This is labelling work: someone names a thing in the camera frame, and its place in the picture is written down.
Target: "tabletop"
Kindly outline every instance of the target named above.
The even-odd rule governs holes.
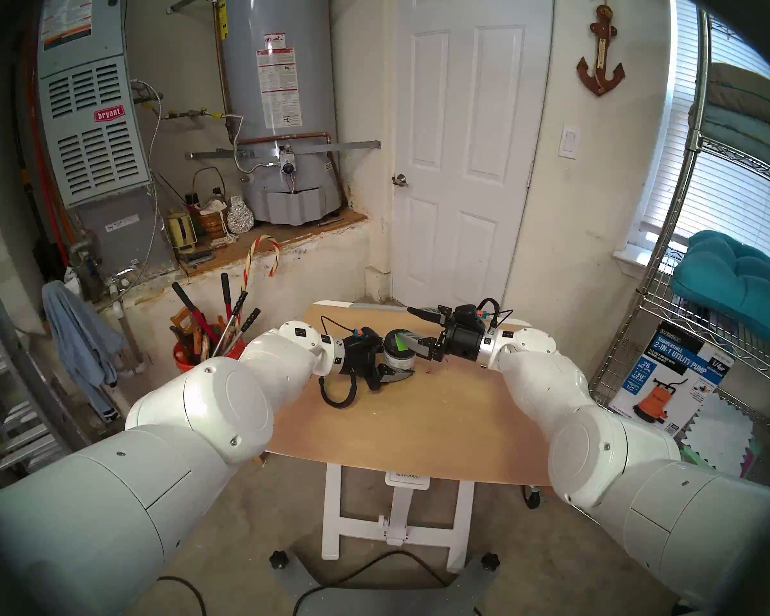
[[[434,337],[441,331],[404,309],[360,303],[317,303],[303,320],[322,331],[321,315],[350,329],[369,326],[383,337],[392,329]],[[348,334],[326,326],[332,336]],[[513,403],[497,371],[453,356],[442,362],[417,358],[406,380],[378,392],[362,379],[357,384],[354,403],[338,410],[322,400],[318,380],[309,380],[299,399],[276,413],[268,451],[438,479],[550,485],[548,443]],[[347,375],[325,379],[334,401],[344,399],[349,387]]]

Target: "white table frame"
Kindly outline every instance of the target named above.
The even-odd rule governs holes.
[[[448,572],[459,573],[465,566],[470,535],[470,515],[474,504],[473,481],[460,481],[453,528],[409,526],[408,512],[415,485],[393,484],[391,516],[379,521],[362,521],[340,514],[342,466],[326,464],[325,507],[322,515],[322,558],[339,559],[339,537],[382,540],[390,545],[433,545],[448,548]]]

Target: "light switch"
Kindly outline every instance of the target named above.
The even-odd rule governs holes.
[[[574,126],[562,126],[561,142],[559,143],[559,156],[576,158],[576,150],[579,148],[579,128]]]

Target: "window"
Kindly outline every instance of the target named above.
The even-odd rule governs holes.
[[[668,214],[670,200],[681,170],[687,138],[687,113],[696,87],[698,30],[696,5],[675,0],[675,66],[671,57],[672,103],[652,191],[640,221],[639,233],[630,240],[652,248]],[[758,72],[770,79],[770,66],[726,26],[714,22],[712,59]],[[711,154],[700,154],[681,210],[674,241],[703,229],[713,229],[752,245],[770,256],[770,182],[746,169]]]

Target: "door panel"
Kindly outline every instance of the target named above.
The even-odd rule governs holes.
[[[398,0],[393,296],[502,299],[525,207],[552,0]]]

